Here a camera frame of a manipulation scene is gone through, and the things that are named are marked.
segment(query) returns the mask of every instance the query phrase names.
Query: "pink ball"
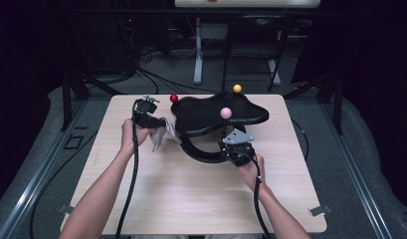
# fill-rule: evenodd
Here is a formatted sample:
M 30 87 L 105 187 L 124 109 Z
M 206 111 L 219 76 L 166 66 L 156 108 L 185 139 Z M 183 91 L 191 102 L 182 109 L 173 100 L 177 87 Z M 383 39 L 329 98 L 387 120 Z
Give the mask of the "pink ball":
M 231 115 L 232 115 L 231 109 L 229 109 L 229 108 L 221 109 L 221 118 L 222 119 L 227 120 L 231 117 Z

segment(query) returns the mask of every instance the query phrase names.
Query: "black curved object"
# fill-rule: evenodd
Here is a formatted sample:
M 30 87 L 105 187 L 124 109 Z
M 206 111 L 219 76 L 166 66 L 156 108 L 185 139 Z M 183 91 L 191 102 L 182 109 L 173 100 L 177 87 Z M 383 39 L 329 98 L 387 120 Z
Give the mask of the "black curved object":
M 242 132 L 246 132 L 246 129 L 242 126 L 236 126 Z M 205 152 L 191 142 L 189 137 L 180 136 L 181 139 L 181 147 L 187 155 L 196 159 L 197 161 L 206 162 L 206 163 L 220 163 L 227 161 L 228 158 L 222 156 L 221 152 Z
M 222 108 L 231 109 L 232 116 L 221 118 Z M 251 103 L 239 93 L 220 92 L 213 97 L 197 99 L 185 97 L 171 106 L 176 117 L 175 129 L 183 137 L 205 135 L 225 125 L 249 125 L 269 119 L 269 112 Z

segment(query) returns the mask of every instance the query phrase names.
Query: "metal rail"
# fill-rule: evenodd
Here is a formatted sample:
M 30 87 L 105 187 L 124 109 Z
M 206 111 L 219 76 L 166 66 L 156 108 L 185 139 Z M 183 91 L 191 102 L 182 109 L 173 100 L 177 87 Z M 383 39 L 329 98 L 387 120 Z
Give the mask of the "metal rail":
M 39 192 L 42 190 L 43 186 L 46 184 L 49 173 L 54 167 L 57 161 L 57 154 L 64 142 L 70 137 L 70 131 L 73 128 L 74 123 L 80 117 L 82 111 L 85 109 L 87 102 L 79 101 L 73 112 L 73 121 L 68 126 L 67 130 L 60 132 L 53 147 L 51 148 L 46 159 L 41 163 L 36 173 L 33 175 L 23 194 L 21 195 L 19 201 L 8 217 L 7 221 L 4 223 L 0 231 L 0 238 L 17 238 L 18 230 L 23 224 L 24 219 L 30 212 L 33 203 L 39 196 Z
M 332 112 L 328 105 L 320 104 L 321 112 L 326 118 L 327 124 L 330 128 L 330 131 L 334 135 L 337 143 L 339 144 L 340 149 L 342 150 L 343 156 L 345 158 L 345 166 L 348 171 L 349 177 L 354 185 L 354 188 L 358 194 L 358 197 L 361 201 L 361 204 L 364 207 L 364 210 L 367 214 L 368 219 L 373 227 L 374 232 L 376 233 L 377 238 L 380 239 L 391 239 L 392 235 L 389 232 L 389 229 L 386 226 L 385 221 L 379 211 L 379 208 L 374 201 L 373 196 L 370 193 L 370 190 L 367 187 L 367 184 L 364 181 L 364 178 L 358 169 L 358 165 L 346 144 L 345 137 L 343 134 L 339 134 L 332 121 Z

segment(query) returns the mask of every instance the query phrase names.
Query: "metal bracket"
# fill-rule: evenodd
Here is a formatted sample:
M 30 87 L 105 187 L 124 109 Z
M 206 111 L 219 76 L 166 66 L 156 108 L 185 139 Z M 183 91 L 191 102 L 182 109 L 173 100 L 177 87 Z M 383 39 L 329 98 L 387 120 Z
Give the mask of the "metal bracket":
M 222 139 L 222 142 L 227 144 L 239 144 L 253 140 L 254 139 L 252 136 L 234 128 L 234 130 L 230 134 L 228 134 L 228 136 Z
M 314 209 L 309 209 L 308 213 L 313 217 L 315 217 L 317 215 L 324 216 L 326 213 L 329 213 L 331 210 L 332 209 L 328 205 L 324 205 L 324 206 L 316 207 Z
M 150 102 L 158 102 L 158 103 L 160 103 L 160 101 L 158 101 L 157 99 L 151 97 L 150 95 L 144 95 L 143 98 L 144 98 L 145 100 L 150 101 Z
M 58 208 L 58 211 L 64 214 L 71 214 L 74 210 L 74 207 L 72 206 L 67 206 L 67 205 L 61 205 L 60 208 Z

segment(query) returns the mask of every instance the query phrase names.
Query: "red ball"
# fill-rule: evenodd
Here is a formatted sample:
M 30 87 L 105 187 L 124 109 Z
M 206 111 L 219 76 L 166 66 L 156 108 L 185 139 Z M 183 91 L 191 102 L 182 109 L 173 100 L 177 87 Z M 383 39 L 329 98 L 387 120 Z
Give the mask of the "red ball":
M 171 102 L 172 102 L 173 104 L 177 104 L 177 103 L 178 103 L 178 96 L 177 96 L 177 95 L 171 95 L 171 96 L 169 97 L 169 99 L 171 100 Z

